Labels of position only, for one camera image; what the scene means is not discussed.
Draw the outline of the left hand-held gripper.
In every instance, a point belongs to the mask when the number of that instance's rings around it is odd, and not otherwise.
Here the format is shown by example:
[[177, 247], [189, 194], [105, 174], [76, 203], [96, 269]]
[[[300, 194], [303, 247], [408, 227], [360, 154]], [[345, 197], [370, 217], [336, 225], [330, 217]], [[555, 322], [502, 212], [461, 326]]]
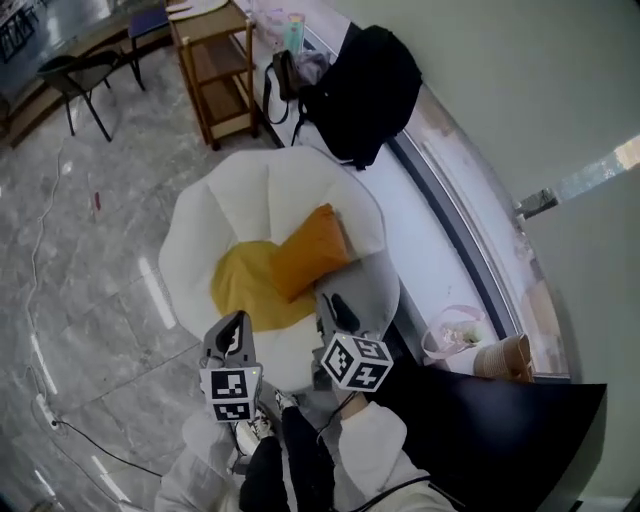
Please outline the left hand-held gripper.
[[199, 375], [206, 403], [218, 422], [255, 419], [263, 366], [256, 358], [245, 311], [226, 315], [206, 333]]

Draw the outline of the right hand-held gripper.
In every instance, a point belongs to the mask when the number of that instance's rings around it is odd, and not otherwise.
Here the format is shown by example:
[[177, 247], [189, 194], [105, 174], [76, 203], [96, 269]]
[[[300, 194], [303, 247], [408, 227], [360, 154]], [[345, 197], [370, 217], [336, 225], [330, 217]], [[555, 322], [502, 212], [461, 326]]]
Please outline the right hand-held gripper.
[[313, 351], [313, 388], [376, 391], [393, 365], [383, 341], [393, 297], [364, 277], [332, 277], [320, 281], [315, 298], [321, 345]]

